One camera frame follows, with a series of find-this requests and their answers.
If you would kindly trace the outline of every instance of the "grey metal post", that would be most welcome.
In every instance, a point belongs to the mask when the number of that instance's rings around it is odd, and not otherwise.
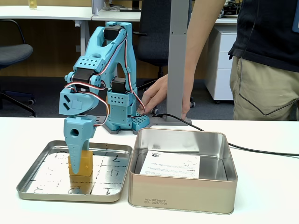
[[[182,116],[189,0],[171,1],[167,113]]]

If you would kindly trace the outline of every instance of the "screw hole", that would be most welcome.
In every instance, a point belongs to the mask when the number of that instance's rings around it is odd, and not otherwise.
[[[79,131],[77,129],[71,129],[71,135],[77,137],[79,135]]]

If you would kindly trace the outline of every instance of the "white drawer cabinet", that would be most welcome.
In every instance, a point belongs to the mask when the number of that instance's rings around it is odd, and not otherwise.
[[[236,37],[236,25],[215,26],[209,36],[205,84],[215,101],[233,100],[229,87],[233,60],[229,60],[228,52]]]

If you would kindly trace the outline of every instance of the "khaki pants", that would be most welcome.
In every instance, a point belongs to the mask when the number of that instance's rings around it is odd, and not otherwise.
[[[230,88],[235,102],[234,120],[289,120],[292,105],[264,116],[239,95],[240,62],[240,58],[234,57],[230,75]],[[299,73],[242,59],[241,95],[264,114],[270,113],[299,98]]]

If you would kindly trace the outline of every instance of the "person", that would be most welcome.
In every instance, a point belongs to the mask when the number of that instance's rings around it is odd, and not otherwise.
[[[230,76],[233,119],[289,119],[292,104],[299,98],[299,33],[292,30],[297,1],[242,1],[237,38],[228,56],[233,58]],[[195,1],[187,30],[182,119],[190,110],[197,61],[224,2]],[[144,92],[145,113],[166,98],[167,79],[168,75],[165,75]]]

